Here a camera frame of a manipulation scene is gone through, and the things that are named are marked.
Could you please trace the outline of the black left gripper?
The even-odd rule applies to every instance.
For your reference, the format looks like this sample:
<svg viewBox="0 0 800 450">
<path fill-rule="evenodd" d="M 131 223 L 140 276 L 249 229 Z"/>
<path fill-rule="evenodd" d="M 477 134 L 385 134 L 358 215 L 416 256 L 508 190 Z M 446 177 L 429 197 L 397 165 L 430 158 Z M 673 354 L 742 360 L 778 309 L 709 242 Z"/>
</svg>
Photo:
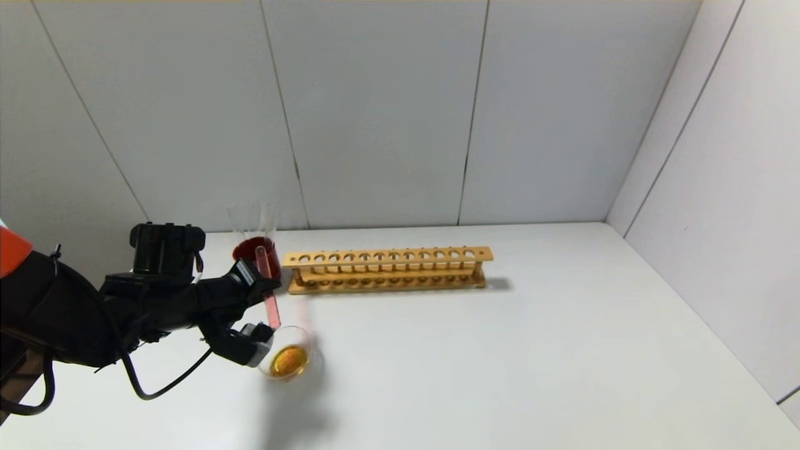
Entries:
<svg viewBox="0 0 800 450">
<path fill-rule="evenodd" d="M 264 296 L 273 296 L 283 285 L 280 267 L 269 276 L 258 272 L 254 263 L 238 259 L 229 271 L 216 278 L 197 274 L 195 282 L 196 314 L 243 314 L 260 304 Z"/>
</svg>

